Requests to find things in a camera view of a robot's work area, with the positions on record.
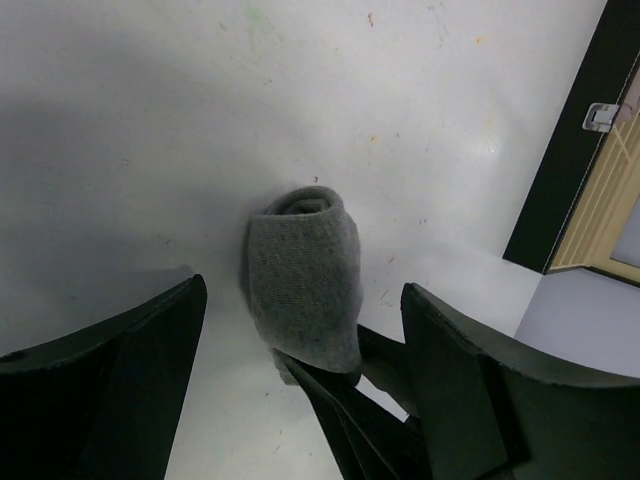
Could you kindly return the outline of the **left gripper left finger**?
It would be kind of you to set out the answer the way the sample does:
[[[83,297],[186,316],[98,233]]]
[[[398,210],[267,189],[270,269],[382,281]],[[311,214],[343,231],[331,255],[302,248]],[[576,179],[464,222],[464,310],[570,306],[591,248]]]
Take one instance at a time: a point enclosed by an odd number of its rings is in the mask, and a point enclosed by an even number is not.
[[[1,359],[4,479],[162,479],[207,305],[195,275]]]

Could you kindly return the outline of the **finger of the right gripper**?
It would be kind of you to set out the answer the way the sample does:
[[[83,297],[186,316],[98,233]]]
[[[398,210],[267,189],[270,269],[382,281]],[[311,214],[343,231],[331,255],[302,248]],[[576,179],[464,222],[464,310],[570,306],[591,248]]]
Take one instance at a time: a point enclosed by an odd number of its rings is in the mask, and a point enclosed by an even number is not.
[[[386,392],[411,417],[418,417],[409,357],[404,343],[358,326],[362,373],[379,390]]]
[[[344,479],[428,479],[421,435],[343,376],[291,357],[287,369],[309,399]]]

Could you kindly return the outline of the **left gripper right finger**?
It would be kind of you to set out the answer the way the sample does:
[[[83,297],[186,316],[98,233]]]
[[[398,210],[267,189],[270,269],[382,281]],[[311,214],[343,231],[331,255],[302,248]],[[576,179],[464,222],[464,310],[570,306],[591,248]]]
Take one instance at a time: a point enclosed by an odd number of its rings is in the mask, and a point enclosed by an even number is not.
[[[436,479],[635,479],[639,382],[509,337],[417,284],[404,338]]]

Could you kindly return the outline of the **grey striped sock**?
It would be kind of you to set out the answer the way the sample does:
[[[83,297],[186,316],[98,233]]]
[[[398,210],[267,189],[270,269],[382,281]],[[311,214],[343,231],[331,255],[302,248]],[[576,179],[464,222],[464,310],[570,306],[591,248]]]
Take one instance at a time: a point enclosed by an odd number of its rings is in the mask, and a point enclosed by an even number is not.
[[[283,382],[296,382],[289,356],[358,383],[361,244],[342,198],[324,186],[278,198],[249,220],[243,260],[249,310]]]

